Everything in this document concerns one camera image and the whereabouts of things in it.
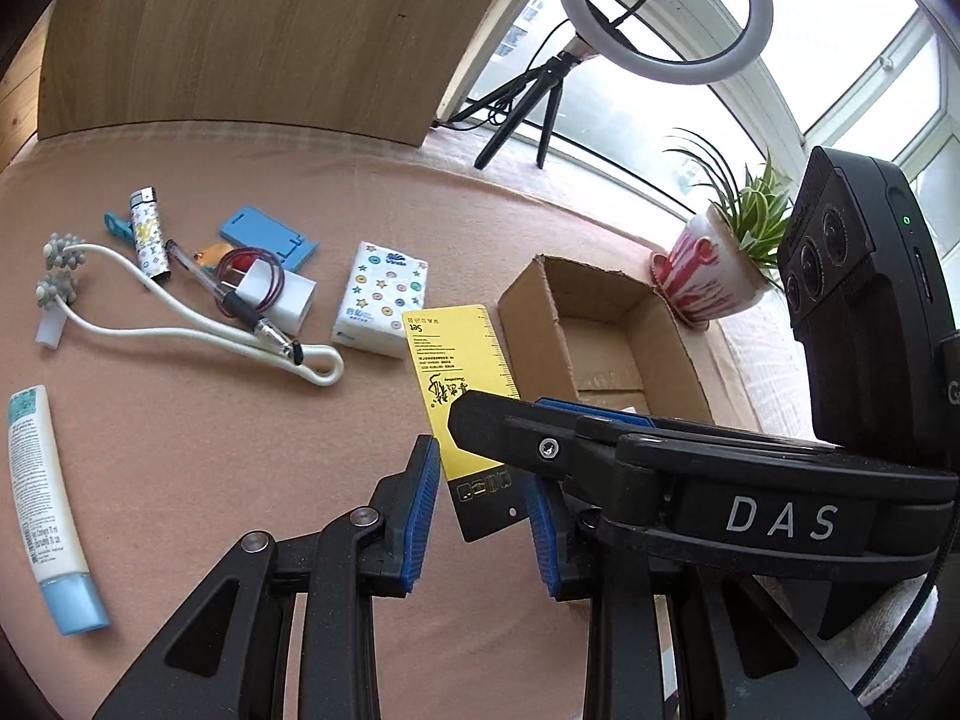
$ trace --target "camera lens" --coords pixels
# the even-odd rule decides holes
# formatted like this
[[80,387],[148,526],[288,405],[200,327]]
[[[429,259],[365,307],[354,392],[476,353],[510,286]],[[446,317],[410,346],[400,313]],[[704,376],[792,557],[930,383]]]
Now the camera lens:
[[786,277],[786,302],[791,311],[800,311],[800,282],[794,274]]
[[820,267],[820,257],[810,241],[800,250],[800,270],[803,271],[803,285],[813,298],[820,294],[824,283],[824,271]]
[[832,208],[824,214],[824,243],[827,256],[834,265],[841,265],[847,259],[847,230],[840,215]]

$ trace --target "white squeeze tube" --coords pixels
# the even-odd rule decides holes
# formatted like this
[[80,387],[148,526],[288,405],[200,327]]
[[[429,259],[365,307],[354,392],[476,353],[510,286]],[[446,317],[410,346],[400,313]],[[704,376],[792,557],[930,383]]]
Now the white squeeze tube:
[[66,499],[45,386],[11,396],[7,425],[20,534],[56,628],[64,636],[105,628],[110,621]]

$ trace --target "flower pot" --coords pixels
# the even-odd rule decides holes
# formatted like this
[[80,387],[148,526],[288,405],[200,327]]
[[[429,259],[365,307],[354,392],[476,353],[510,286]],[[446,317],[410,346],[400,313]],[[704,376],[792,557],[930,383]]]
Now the flower pot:
[[769,286],[714,205],[686,223],[669,254],[650,258],[650,272],[670,307],[693,327],[745,311]]

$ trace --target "wooden wall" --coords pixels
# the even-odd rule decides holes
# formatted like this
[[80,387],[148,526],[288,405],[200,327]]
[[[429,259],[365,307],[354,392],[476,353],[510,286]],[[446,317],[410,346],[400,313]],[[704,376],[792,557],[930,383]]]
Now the wooden wall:
[[493,0],[58,0],[40,138],[160,119],[419,145]]
[[0,79],[0,170],[37,131],[37,92],[40,62],[50,9],[30,30],[11,66]]

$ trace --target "pink fabric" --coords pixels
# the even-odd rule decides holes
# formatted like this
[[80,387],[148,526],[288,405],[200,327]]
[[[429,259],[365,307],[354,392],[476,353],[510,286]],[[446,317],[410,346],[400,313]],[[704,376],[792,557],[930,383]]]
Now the pink fabric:
[[[190,341],[105,341],[69,323],[58,351],[34,343],[32,294],[50,233],[121,250],[103,213],[123,212],[146,184],[157,187],[165,234],[188,250],[216,242],[246,204],[319,239],[301,270],[318,281],[301,331],[308,343],[328,341],[360,240],[428,260],[430,306],[493,306],[539,253],[639,278],[648,268],[641,245],[558,208],[426,167],[292,148],[269,127],[216,137],[122,127],[36,145],[0,175],[0,395],[48,388],[80,540],[113,625],[56,633],[8,483],[0,624],[65,720],[93,714],[243,533],[280,539],[322,528],[366,503],[428,430],[409,361],[345,349],[343,381],[319,389]],[[170,290],[217,316],[184,275]],[[97,255],[80,269],[79,294],[77,310],[97,324],[177,323]],[[757,427],[719,332],[688,343],[718,421]],[[421,581],[404,601],[376,602],[389,720],[566,720],[582,706],[586,646],[583,615],[551,601],[539,581],[528,527],[464,544],[445,488]]]

